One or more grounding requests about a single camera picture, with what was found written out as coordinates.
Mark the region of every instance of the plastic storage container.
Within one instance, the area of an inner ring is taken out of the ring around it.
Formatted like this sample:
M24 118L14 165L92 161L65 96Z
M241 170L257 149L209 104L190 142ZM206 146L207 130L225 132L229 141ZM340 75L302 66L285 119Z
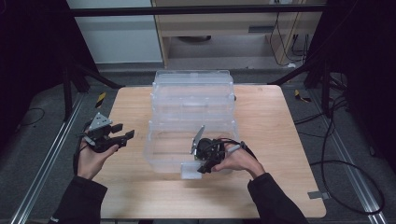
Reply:
M182 163L190 170L199 167L201 161L195 161L190 151L202 125L202 137L239 139L228 71L159 71L151 103L144 156L154 172L180 173Z

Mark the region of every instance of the person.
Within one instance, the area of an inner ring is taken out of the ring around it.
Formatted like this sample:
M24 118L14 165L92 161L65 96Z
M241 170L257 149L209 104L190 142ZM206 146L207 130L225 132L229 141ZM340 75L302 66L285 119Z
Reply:
M107 188L92 179L100 172L106 159L119 148L115 145L103 153L95 153L82 141L78 160L78 173L64 192L59 207L49 220L49 224L100 223L100 210ZM297 205L282 191L262 164L244 149L227 153L225 159L212 168L213 172L223 169L248 171L253 180L247 189L257 206L261 223L308 223Z

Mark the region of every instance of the gray carpet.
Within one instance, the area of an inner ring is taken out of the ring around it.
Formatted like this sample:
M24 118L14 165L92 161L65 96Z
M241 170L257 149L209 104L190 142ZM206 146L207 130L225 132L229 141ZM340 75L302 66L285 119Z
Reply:
M261 70L232 70L235 83L265 83L283 75L282 73L269 73L272 75L265 75ZM106 76L116 82L127 85L150 85L154 79L152 72L139 72L132 75L106 74ZM90 82L92 87L84 97L77 120L72 126L48 180L37 198L30 218L45 219L51 216L62 197L64 189L73 176L72 155L77 142L75 134L81 132L83 123L89 120L96 112L100 111L108 116L111 110L117 91L111 90L97 81L90 80ZM299 83L294 82L289 85L299 86ZM96 109L94 105L97 97L103 91L106 92L106 98L102 107ZM295 99L294 88L285 87L283 92L293 119L297 120L318 113L314 103L306 103ZM11 218L32 183L41 162L45 159L55 134L60 129L64 118L62 86L57 86L38 94L33 100L31 107L42 108L45 111L45 115L37 123L21 127L8 144L8 154L1 159L0 207L2 209L0 210L0 219ZM27 113L24 122L35 121L40 117L41 113L39 110L32 110ZM364 168L384 191L387 199L384 215L389 223L396 223L396 213L392 212L396 210L394 197L396 190L395 174L389 169L386 161L370 156L367 143L359 128L344 108L339 109L335 113L335 125L337 132L343 137L347 150L353 155L356 164ZM318 161L323 138L306 135L306 133L324 135L326 128L322 119L316 119L296 127L298 132L300 132L300 138L308 160L310 162ZM326 146L326 159L337 159L331 141ZM313 167L312 170L319 188L324 191L319 168ZM326 177L332 191L343 202L362 209L361 203L354 193L354 189L342 166L326 166ZM325 200L324 202L327 208L326 217L312 219L310 220L311 223L370 223L367 216L350 212L333 199Z

